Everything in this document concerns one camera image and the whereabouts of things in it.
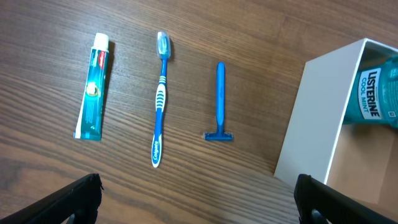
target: white box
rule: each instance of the white box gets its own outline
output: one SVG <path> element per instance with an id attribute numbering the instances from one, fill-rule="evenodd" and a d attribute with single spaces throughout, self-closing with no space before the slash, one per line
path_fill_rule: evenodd
<path id="1" fill-rule="evenodd" d="M 314 179 L 398 221 L 398 138 L 386 126 L 342 126 L 358 68 L 398 49 L 362 39 L 305 64 L 274 176 Z"/>

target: teal toothpaste tube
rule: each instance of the teal toothpaste tube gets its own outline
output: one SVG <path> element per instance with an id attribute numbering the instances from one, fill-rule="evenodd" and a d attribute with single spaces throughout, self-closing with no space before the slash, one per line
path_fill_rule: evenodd
<path id="1" fill-rule="evenodd" d="M 85 93 L 74 133 L 77 139 L 101 140 L 106 66 L 109 57 L 108 45 L 107 35 L 101 33 L 95 35 Z"/>

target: red logo on toothpaste tube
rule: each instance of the red logo on toothpaste tube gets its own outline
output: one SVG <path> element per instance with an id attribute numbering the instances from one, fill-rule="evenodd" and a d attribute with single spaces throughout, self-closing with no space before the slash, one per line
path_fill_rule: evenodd
<path id="1" fill-rule="evenodd" d="M 98 55 L 98 65 L 101 67 L 101 70 L 104 69 L 105 64 L 105 51 L 101 51 Z"/>

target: personal care item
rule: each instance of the personal care item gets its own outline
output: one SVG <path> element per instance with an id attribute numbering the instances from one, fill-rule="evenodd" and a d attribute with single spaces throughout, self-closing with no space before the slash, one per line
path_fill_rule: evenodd
<path id="1" fill-rule="evenodd" d="M 390 124 L 398 128 L 398 57 L 356 74 L 344 124 Z"/>
<path id="2" fill-rule="evenodd" d="M 74 133 L 77 139 L 101 140 L 105 76 L 109 57 L 108 45 L 107 35 L 101 33 L 95 35 L 85 93 Z"/>
<path id="3" fill-rule="evenodd" d="M 225 66 L 220 62 L 217 66 L 216 84 L 216 120 L 217 131 L 205 133 L 203 138 L 207 141 L 232 141 L 232 133 L 224 133 L 224 106 L 225 106 Z"/>
<path id="4" fill-rule="evenodd" d="M 155 133 L 152 140 L 152 165 L 156 168 L 159 166 L 160 158 L 162 157 L 162 132 L 163 132 L 163 112 L 166 104 L 166 71 L 167 60 L 171 56 L 170 38 L 166 32 L 160 31 L 157 33 L 157 55 L 162 60 L 162 73 L 159 78 L 159 85 L 156 91 L 155 110 Z"/>

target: wooden table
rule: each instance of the wooden table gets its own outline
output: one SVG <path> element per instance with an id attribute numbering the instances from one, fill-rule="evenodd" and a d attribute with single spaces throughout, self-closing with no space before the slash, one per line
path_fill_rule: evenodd
<path id="1" fill-rule="evenodd" d="M 272 174 L 305 62 L 362 37 L 397 46 L 397 9 L 393 0 L 0 1 L 0 218 L 97 172 L 97 223 L 298 223 L 293 189 Z M 154 169 L 160 29 L 173 54 Z M 77 141 L 96 32 L 112 41 L 103 140 Z M 202 138 L 215 130 L 219 61 L 234 142 Z"/>

